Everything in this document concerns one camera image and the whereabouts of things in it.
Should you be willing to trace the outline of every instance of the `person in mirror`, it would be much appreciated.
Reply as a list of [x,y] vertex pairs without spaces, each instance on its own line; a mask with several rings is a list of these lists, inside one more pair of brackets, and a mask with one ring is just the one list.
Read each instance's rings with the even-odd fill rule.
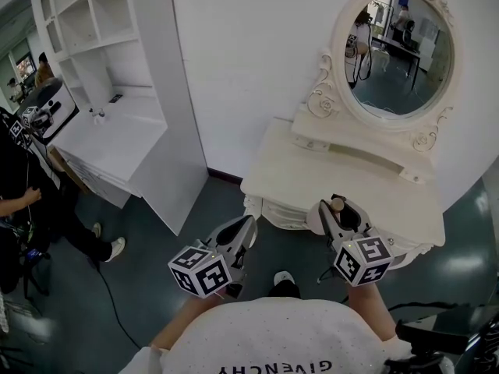
[[24,95],[23,85],[17,83],[15,78],[11,78],[10,81],[7,83],[7,86],[10,86],[12,91],[12,95],[9,97],[11,101],[16,102],[23,97]]
[[48,63],[47,56],[45,53],[41,53],[38,57],[38,70],[37,75],[34,78],[34,86],[40,86],[45,80],[53,78],[54,73]]
[[66,206],[54,182],[29,150],[30,138],[14,115],[0,108],[0,221],[13,231],[49,229],[63,235],[95,261],[110,262],[125,248],[123,237],[103,242],[101,226],[86,229],[73,209]]
[[398,43],[402,43],[402,36],[404,34],[405,25],[407,21],[411,19],[411,14],[409,13],[409,7],[407,5],[403,5],[400,8],[400,13],[398,14],[398,19],[396,22],[392,24],[393,26],[393,37],[394,41]]
[[121,374],[366,374],[382,372],[388,358],[409,357],[377,286],[347,288],[349,307],[303,301],[282,271],[267,298],[222,305],[217,295],[190,297]]
[[360,12],[350,29],[345,48],[345,74],[350,88],[354,89],[359,80],[360,66],[369,52],[370,25],[366,9]]

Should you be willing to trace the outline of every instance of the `dark gray floor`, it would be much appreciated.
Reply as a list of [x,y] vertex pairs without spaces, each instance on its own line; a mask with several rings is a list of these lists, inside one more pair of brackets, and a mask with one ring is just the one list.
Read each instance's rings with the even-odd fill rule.
[[[477,202],[484,195],[477,182],[444,214],[447,243],[406,268],[390,272],[379,284],[387,305],[402,302],[485,303],[496,281],[494,230],[488,211]],[[141,345],[174,316],[186,299],[169,273],[167,262],[186,243],[206,237],[220,223],[243,212],[243,194],[236,185],[210,178],[181,235],[176,238],[149,206],[132,198],[123,210],[96,196],[81,196],[76,212],[91,226],[104,224],[104,239],[127,238],[125,252],[102,272],[115,296],[125,328]],[[304,298],[341,301],[345,286],[338,280],[317,285],[327,268],[322,237],[305,231],[283,231],[260,219],[259,238],[246,257],[249,273],[242,299],[265,296],[278,270],[293,273]],[[53,320],[51,342],[36,345],[21,333],[12,332],[9,344],[21,345],[37,367],[33,372],[50,374],[100,374],[118,372],[135,353],[121,332],[108,294],[87,260],[65,240],[51,247],[52,261],[38,277],[51,292],[32,294],[45,317]],[[400,309],[395,318],[415,319],[432,309]]]
[[415,64],[412,65],[410,76],[409,61],[391,55],[387,71],[383,72],[376,62],[371,68],[370,77],[359,80],[353,90],[357,100],[379,109],[405,115],[422,107],[437,91],[439,84],[427,81],[426,73],[418,69],[414,88],[412,79]]

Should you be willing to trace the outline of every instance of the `white vanity table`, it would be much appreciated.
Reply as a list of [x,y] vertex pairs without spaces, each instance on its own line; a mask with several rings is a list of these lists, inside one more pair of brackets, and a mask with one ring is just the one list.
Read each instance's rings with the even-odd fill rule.
[[119,207],[143,197],[178,234],[207,169],[172,0],[32,5],[48,61],[80,110],[51,145],[91,191]]
[[414,112],[368,111],[370,104],[354,96],[345,76],[345,41],[371,1],[351,0],[340,14],[331,48],[320,56],[319,79],[293,123],[271,121],[241,190],[246,213],[286,230],[309,230],[306,216],[317,202],[334,193],[345,196],[369,214],[388,240],[396,256],[391,269],[397,269],[445,243],[431,150],[452,110],[460,45],[446,3],[424,0],[451,35],[447,78]]

